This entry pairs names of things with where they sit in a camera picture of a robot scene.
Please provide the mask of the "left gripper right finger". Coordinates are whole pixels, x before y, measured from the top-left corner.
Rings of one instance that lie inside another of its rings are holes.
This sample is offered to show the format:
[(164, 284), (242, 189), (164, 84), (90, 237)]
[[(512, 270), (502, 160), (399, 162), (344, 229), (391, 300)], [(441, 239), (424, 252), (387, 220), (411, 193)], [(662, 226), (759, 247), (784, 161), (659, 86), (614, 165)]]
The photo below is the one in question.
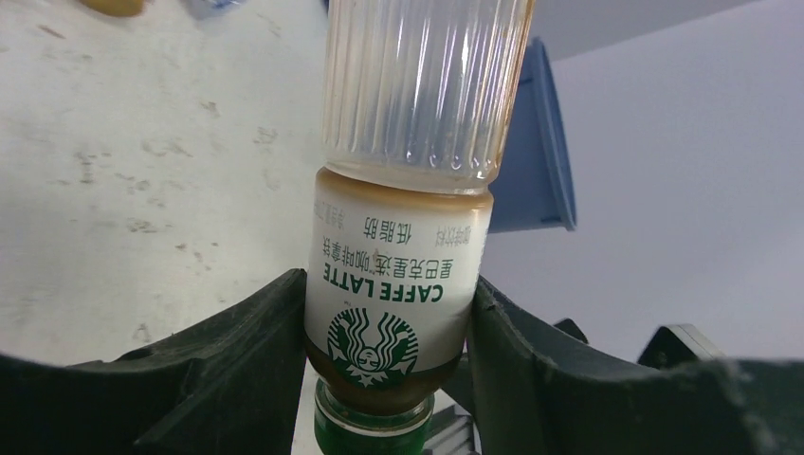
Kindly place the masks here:
[(659, 371), (604, 354), (479, 281), (468, 336), (485, 454), (799, 454), (803, 365)]

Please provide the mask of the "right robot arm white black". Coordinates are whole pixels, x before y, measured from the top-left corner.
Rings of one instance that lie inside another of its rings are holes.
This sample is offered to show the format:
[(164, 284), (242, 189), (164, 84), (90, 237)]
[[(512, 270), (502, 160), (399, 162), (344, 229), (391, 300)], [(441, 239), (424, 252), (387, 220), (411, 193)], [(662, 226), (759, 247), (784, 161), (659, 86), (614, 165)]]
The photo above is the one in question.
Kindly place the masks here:
[(534, 345), (561, 370), (595, 379), (650, 375), (654, 371), (724, 357), (724, 353), (692, 324), (658, 327), (636, 361), (623, 360), (596, 349), (569, 318), (545, 326), (541, 340)]

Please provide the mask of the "green cap tea bottle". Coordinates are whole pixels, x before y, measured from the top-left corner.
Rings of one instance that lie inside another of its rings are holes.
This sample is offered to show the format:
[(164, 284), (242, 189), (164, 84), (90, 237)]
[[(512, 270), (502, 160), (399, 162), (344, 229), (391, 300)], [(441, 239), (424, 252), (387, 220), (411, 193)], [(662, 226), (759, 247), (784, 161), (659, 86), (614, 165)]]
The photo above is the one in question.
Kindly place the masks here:
[(530, 1), (333, 1), (304, 341), (325, 454), (418, 454), (465, 348)]

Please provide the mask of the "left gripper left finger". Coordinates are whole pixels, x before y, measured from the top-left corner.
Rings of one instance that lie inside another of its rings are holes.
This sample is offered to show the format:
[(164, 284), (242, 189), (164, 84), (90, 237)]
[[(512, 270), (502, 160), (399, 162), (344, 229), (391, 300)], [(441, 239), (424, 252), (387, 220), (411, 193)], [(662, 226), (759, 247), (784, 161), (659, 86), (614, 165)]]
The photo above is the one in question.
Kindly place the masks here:
[(287, 454), (305, 365), (306, 275), (112, 362), (1, 358), (5, 454)]

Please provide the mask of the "blue plastic bin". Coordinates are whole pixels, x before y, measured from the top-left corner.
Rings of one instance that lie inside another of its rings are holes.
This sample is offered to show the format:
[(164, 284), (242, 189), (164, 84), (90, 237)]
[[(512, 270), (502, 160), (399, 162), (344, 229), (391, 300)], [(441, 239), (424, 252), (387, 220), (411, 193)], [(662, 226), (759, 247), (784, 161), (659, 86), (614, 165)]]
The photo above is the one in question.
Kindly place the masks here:
[(489, 231), (576, 228), (576, 198), (562, 115), (547, 48), (525, 49)]

